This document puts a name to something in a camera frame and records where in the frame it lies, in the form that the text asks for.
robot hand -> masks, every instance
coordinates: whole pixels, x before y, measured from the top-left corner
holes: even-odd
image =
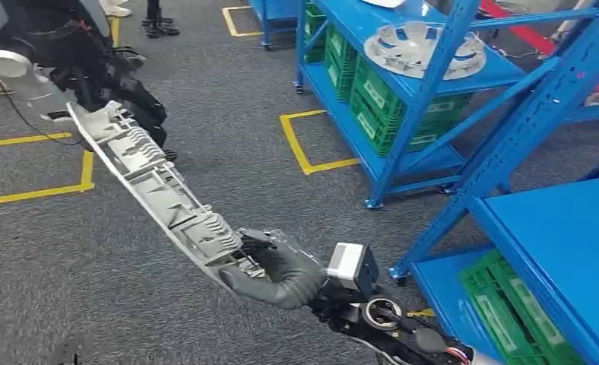
[[[244,251],[268,274],[251,278],[236,266],[219,270],[235,293],[283,309],[297,309],[317,297],[326,275],[313,257],[297,248],[294,237],[281,230],[261,232],[242,228]]]

green storage bin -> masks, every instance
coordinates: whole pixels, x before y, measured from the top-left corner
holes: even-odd
[[[376,155],[384,157],[391,152],[391,146],[394,144],[401,119],[382,121],[373,113],[356,87],[351,91],[350,110],[353,119],[362,129]],[[420,151],[432,144],[441,135],[442,133],[434,129],[419,128],[407,146],[407,152]]]
[[[308,63],[317,63],[324,61],[325,49],[323,48],[312,48],[306,51],[304,55],[304,61]]]
[[[333,55],[344,72],[355,73],[357,52],[332,25],[326,30],[326,52]]]
[[[396,119],[402,115],[405,105],[392,89],[371,69],[370,65],[358,57],[356,61],[356,87],[373,112],[383,119]]]
[[[583,364],[570,343],[550,321],[537,300],[497,250],[493,250],[479,262],[463,270],[460,273],[460,278],[483,323],[490,328],[490,336],[497,343],[499,351],[508,363]],[[499,318],[511,316],[517,319],[518,330],[525,334],[528,346],[534,356],[530,354],[522,356],[520,353],[507,351],[509,348],[501,342],[499,334],[493,329],[490,318],[481,314],[484,310],[476,298],[486,292],[498,293],[498,297],[493,298],[493,301],[500,300],[509,308],[509,313],[499,313]],[[517,333],[517,328],[508,328],[508,330]],[[525,344],[517,342],[517,345],[520,348],[525,348]]]
[[[423,122],[453,122],[456,125],[461,121],[463,109],[470,103],[473,93],[452,95],[450,97],[437,97],[427,107]]]
[[[360,90],[363,90],[363,97],[372,106],[374,113],[382,118],[398,118],[407,108],[402,100],[398,98],[398,95],[387,86],[362,57],[358,57],[356,63],[354,83]],[[472,95],[472,93],[469,93],[450,97],[437,97],[427,107],[421,125],[444,124],[447,122],[453,122],[453,126],[456,125]]]
[[[313,37],[320,26],[326,21],[326,16],[319,10],[317,5],[312,2],[306,4],[306,22],[304,23],[304,44]],[[326,33],[315,41],[315,48],[325,48]]]
[[[343,70],[334,57],[328,51],[327,47],[324,57],[324,67],[328,74],[328,80],[335,88],[335,95],[338,101],[348,101],[351,95],[351,85],[353,84],[353,72]]]

wire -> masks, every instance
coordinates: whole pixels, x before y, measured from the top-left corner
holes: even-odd
[[[62,144],[63,146],[73,147],[73,146],[76,146],[78,144],[81,144],[84,141],[84,138],[82,138],[80,141],[77,141],[77,142],[74,142],[74,143],[65,143],[63,141],[59,141],[56,138],[49,137],[45,132],[40,131],[35,125],[32,125],[22,115],[22,112],[17,108],[17,105],[15,105],[15,102],[13,101],[13,98],[11,97],[10,93],[6,91],[6,86],[4,86],[4,84],[1,81],[0,81],[0,88],[2,89],[2,91],[4,91],[4,95],[6,96],[6,99],[8,100],[8,103],[11,104],[11,107],[13,108],[13,110],[15,110],[15,112],[17,113],[17,116],[19,116],[20,119],[22,119],[22,122],[24,122],[24,124],[26,124],[29,128],[33,129],[35,132],[40,133],[41,135],[45,136],[46,138],[50,139],[51,141],[54,141],[57,144]]]
[[[445,352],[452,356],[458,357],[463,365],[469,365],[470,359],[467,358],[465,352],[458,350],[457,348],[446,348]]]

shelf foot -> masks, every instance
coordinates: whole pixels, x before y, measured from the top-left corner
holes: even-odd
[[[405,287],[407,285],[407,276],[409,276],[409,271],[403,275],[400,275],[395,268],[387,268],[387,273],[399,287]]]
[[[458,192],[458,189],[459,189],[458,184],[451,183],[451,184],[441,185],[439,187],[439,192],[441,194],[454,195],[454,194],[456,194],[456,192]]]
[[[378,208],[384,207],[385,205],[382,204],[381,202],[374,200],[374,199],[367,199],[364,201],[364,206],[367,209],[378,209]]]

black cable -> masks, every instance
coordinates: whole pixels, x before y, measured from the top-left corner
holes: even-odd
[[[11,104],[11,107],[17,113],[17,116],[19,116],[20,119],[22,119],[22,122],[24,122],[24,124],[26,124],[29,128],[33,129],[35,132],[40,133],[41,135],[45,136],[47,139],[50,139],[51,141],[54,141],[57,144],[62,144],[63,146],[68,146],[68,147],[76,146],[78,144],[81,144],[84,141],[84,138],[82,138],[80,141],[77,141],[77,142],[74,142],[74,143],[65,143],[63,141],[59,141],[59,140],[57,140],[55,138],[49,137],[49,135],[47,135],[45,132],[40,131],[35,125],[32,125],[22,115],[22,112],[17,108],[17,105],[15,105],[15,102],[13,101],[13,98],[11,97],[11,95],[9,94],[9,92],[6,91],[6,87],[4,86],[4,84],[1,81],[0,81],[0,88],[2,89],[4,95],[6,96],[6,99],[8,100],[8,103]]]

